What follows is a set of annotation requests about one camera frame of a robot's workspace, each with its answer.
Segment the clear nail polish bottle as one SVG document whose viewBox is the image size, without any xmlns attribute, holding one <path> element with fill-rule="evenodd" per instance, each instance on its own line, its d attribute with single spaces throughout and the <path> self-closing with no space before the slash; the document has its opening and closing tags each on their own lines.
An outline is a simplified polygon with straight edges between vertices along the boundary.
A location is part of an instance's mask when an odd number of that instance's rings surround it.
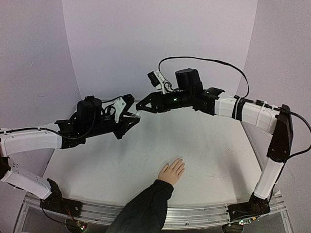
<svg viewBox="0 0 311 233">
<path fill-rule="evenodd" d="M 140 119 L 141 117 L 137 117 L 136 114 L 132 114 L 131 117 Z"/>
</svg>

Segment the black sleeved forearm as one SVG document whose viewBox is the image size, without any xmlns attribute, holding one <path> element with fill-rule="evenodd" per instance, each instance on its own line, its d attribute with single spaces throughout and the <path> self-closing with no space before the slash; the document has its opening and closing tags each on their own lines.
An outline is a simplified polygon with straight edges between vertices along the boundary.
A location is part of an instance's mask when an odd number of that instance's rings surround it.
<svg viewBox="0 0 311 233">
<path fill-rule="evenodd" d="M 107 233 L 159 233 L 164 226 L 173 186 L 155 180 L 128 202 L 106 230 Z"/>
</svg>

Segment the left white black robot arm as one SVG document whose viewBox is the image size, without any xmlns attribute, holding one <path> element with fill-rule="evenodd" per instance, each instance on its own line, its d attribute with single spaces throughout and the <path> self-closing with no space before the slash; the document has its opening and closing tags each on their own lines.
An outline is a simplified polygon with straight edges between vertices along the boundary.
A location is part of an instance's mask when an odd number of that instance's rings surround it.
<svg viewBox="0 0 311 233">
<path fill-rule="evenodd" d="M 134 104 L 131 94 L 106 102 L 87 96 L 77 103 L 76 112 L 67 120 L 54 124 L 0 132 L 0 180 L 37 196 L 44 210 L 79 217 L 82 203 L 63 197 L 57 184 L 21 167 L 10 157 L 13 154 L 40 149 L 71 149 L 85 144 L 86 139 L 113 133 L 120 140 L 140 121 L 140 113 L 130 113 Z"/>
</svg>

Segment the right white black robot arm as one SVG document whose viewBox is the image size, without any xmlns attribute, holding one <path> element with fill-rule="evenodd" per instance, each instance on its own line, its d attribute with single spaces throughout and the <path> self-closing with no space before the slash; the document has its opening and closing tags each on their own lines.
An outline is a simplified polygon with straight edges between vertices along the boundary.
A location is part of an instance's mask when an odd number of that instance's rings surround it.
<svg viewBox="0 0 311 233">
<path fill-rule="evenodd" d="M 272 135 L 267 151 L 266 165 L 249 201 L 227 207 L 230 222 L 259 217 L 270 212 L 270 197 L 280 178 L 284 165 L 290 158 L 293 142 L 292 118 L 289 107 L 277 111 L 273 105 L 260 100 L 230 96 L 215 87 L 203 88 L 199 72 L 186 68 L 175 73 L 178 90 L 169 91 L 160 71 L 148 73 L 157 89 L 136 104 L 136 110 L 164 113 L 173 109 L 192 107 L 211 116 L 229 117 L 256 126 Z"/>
</svg>

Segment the person's bare hand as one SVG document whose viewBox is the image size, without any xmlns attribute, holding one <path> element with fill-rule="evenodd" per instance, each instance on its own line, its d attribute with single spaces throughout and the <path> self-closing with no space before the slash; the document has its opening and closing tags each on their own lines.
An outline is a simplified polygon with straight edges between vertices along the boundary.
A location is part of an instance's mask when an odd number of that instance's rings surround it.
<svg viewBox="0 0 311 233">
<path fill-rule="evenodd" d="M 177 158 L 173 163 L 167 163 L 160 171 L 158 180 L 164 181 L 174 186 L 185 171 L 183 159 Z"/>
</svg>

